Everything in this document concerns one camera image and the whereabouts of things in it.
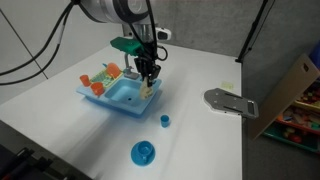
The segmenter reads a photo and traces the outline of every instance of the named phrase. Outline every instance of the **green gripper part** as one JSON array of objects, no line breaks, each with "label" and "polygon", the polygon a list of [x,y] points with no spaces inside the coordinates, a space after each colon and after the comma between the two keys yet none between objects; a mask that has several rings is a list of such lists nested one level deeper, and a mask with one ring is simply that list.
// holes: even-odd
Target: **green gripper part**
[{"label": "green gripper part", "polygon": [[137,56],[138,50],[143,51],[142,45],[139,43],[139,41],[134,40],[134,39],[126,39],[123,37],[117,37],[113,39],[110,42],[111,46],[119,49],[120,51],[123,51],[125,53],[130,54],[131,56]]}]

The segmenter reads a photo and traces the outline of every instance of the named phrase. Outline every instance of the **metal bracket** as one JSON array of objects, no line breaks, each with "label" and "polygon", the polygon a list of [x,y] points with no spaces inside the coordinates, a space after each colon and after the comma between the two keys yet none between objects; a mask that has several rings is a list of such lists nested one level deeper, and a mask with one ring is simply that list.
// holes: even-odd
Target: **metal bracket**
[{"label": "metal bracket", "polygon": [[250,119],[259,117],[257,103],[219,88],[206,91],[204,100],[216,110],[242,115]]},{"label": "metal bracket", "polygon": [[139,74],[131,71],[132,67],[129,65],[128,56],[129,56],[128,53],[124,54],[124,60],[125,60],[125,63],[126,63],[126,69],[125,69],[125,72],[124,72],[124,77],[129,78],[129,79],[133,79],[133,80],[138,79]]}]

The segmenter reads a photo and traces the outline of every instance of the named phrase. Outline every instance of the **orange toy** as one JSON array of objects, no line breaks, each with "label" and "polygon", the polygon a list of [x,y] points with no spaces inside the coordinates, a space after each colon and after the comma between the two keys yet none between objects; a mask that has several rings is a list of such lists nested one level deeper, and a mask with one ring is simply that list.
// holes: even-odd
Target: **orange toy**
[{"label": "orange toy", "polygon": [[100,96],[104,93],[102,82],[95,82],[91,85],[91,90],[96,96]]},{"label": "orange toy", "polygon": [[304,121],[308,121],[309,120],[309,116],[307,116],[307,115],[302,115],[302,120],[304,120]]},{"label": "orange toy", "polygon": [[280,115],[277,117],[277,120],[278,120],[278,121],[283,121],[283,114],[280,114]]},{"label": "orange toy", "polygon": [[90,80],[89,80],[89,76],[86,75],[86,74],[80,76],[80,80],[81,80],[83,86],[85,86],[85,87],[88,87],[88,86],[91,85],[91,82],[90,82]]},{"label": "orange toy", "polygon": [[121,74],[121,70],[115,63],[109,63],[106,71],[113,78],[117,78]]}]

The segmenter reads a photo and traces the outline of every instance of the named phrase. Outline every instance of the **toy shelf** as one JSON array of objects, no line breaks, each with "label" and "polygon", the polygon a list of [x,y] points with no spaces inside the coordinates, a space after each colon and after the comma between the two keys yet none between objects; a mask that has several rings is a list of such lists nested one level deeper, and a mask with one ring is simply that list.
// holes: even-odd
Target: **toy shelf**
[{"label": "toy shelf", "polygon": [[295,100],[292,106],[320,113],[320,107]]},{"label": "toy shelf", "polygon": [[320,154],[319,77],[309,56],[301,55],[259,107],[260,116],[248,122],[249,137],[264,134]]},{"label": "toy shelf", "polygon": [[283,132],[285,132],[286,127],[286,125],[280,124],[277,121],[275,121],[272,125],[270,125],[267,128],[267,130],[264,131],[263,134],[281,142],[288,143],[314,153],[320,153],[318,148],[319,137],[317,135],[307,134],[305,136],[302,136],[302,142],[301,144],[298,144],[286,139],[283,136]]},{"label": "toy shelf", "polygon": [[319,135],[319,136],[320,136],[320,130],[314,130],[314,129],[311,129],[311,128],[309,128],[309,127],[306,127],[306,126],[297,124],[297,123],[292,122],[292,121],[276,120],[276,122],[278,122],[278,123],[280,123],[280,124],[283,124],[283,125],[291,126],[291,127],[294,127],[294,128],[300,129],[300,130],[303,130],[303,131],[307,131],[307,132],[310,132],[310,133],[313,133],[313,134],[316,134],[316,135]]}]

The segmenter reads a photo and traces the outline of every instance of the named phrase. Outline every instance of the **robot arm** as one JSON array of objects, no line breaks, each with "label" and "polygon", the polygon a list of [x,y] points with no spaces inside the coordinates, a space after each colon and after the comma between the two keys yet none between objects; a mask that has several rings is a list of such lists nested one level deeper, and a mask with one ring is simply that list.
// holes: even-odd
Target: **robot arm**
[{"label": "robot arm", "polygon": [[145,23],[148,8],[145,0],[81,0],[79,6],[93,21],[101,23]]},{"label": "robot arm", "polygon": [[79,3],[83,12],[93,21],[130,25],[135,38],[143,47],[143,51],[140,51],[138,57],[135,58],[135,64],[148,87],[152,86],[153,80],[158,77],[161,70],[161,67],[155,63],[157,59],[160,59],[156,42],[164,33],[163,29],[156,30],[155,26],[152,26],[153,17],[149,15],[149,12],[153,2],[153,0],[150,2],[149,8],[147,0],[81,0]]}]

